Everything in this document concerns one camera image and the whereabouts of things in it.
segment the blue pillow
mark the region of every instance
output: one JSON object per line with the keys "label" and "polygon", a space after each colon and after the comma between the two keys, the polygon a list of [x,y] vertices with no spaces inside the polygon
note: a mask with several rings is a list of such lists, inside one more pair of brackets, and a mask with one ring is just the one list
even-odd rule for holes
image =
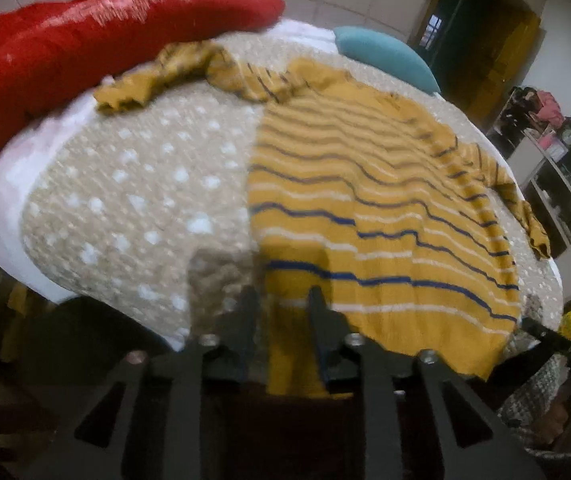
{"label": "blue pillow", "polygon": [[337,27],[334,34],[343,56],[377,67],[426,94],[441,93],[429,66],[403,41],[363,27]]}

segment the yellow striped shirt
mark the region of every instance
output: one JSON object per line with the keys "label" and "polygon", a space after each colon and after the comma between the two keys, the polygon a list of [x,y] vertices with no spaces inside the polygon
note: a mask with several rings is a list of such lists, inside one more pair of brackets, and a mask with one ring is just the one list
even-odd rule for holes
{"label": "yellow striped shirt", "polygon": [[487,187],[549,257],[545,231],[497,161],[420,105],[347,71],[298,59],[272,72],[209,41],[169,45],[151,69],[95,97],[119,111],[188,76],[267,103],[248,204],[277,303],[269,391],[323,392],[302,308],[313,285],[387,349],[433,348],[456,371],[487,377],[520,317],[515,264]]}

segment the beige polka dot blanket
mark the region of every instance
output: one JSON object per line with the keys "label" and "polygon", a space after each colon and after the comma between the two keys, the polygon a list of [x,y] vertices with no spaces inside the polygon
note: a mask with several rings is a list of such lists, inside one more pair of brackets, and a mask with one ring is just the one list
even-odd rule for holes
{"label": "beige polka dot blanket", "polygon": [[[363,83],[422,104],[465,142],[479,142],[465,116],[379,70],[300,44],[235,33],[237,58],[274,70],[307,56],[350,70]],[[246,163],[262,105],[204,81],[166,91],[148,107],[94,121],[43,173],[22,214],[26,252],[51,280],[121,310],[181,343],[190,330],[234,308],[245,283],[260,283],[246,211]],[[521,226],[492,195],[519,270],[523,297],[557,326],[561,290],[537,261]],[[510,347],[526,344],[515,340]]]}

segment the door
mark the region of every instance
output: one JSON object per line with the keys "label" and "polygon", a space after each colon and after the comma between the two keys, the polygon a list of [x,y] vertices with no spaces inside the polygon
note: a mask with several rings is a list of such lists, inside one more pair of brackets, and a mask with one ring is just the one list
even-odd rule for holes
{"label": "door", "polygon": [[477,126],[496,110],[527,59],[540,21],[533,12],[496,0],[459,70],[451,73],[448,97]]}

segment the red pillow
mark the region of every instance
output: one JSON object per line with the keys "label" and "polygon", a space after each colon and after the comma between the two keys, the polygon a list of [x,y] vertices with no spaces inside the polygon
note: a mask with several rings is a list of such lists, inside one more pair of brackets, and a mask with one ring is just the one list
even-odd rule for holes
{"label": "red pillow", "polygon": [[28,122],[171,42],[276,22],[283,0],[71,0],[0,15],[0,151]]}

